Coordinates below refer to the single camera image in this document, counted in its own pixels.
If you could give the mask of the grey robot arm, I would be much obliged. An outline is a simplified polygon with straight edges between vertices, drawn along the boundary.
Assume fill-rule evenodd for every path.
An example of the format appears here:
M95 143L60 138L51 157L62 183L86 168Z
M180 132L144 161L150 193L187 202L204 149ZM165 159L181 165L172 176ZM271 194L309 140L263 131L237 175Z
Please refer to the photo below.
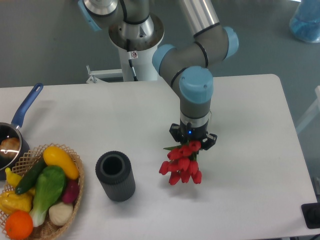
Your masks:
M239 40L232 28L221 26L209 0L181 0L178 4L194 38L181 50L161 45L164 26L150 12L147 0L80 0L78 6L92 29L108 30L121 64L119 69L89 70L88 80L162 78L180 100L180 122L169 130L173 139L181 144L199 141L201 148L208 150L217 140L207 131L214 90L208 66L234 55Z

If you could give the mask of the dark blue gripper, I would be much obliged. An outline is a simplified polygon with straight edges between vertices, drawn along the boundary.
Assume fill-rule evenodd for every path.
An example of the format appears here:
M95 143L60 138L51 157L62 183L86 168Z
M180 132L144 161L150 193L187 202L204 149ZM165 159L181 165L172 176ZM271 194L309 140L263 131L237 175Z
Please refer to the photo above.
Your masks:
M200 141L202 150L209 150L216 144L218 136L207 131L208 123L200 127L191 127L183 123L180 125L172 123L169 133L175 142L184 144L190 141Z

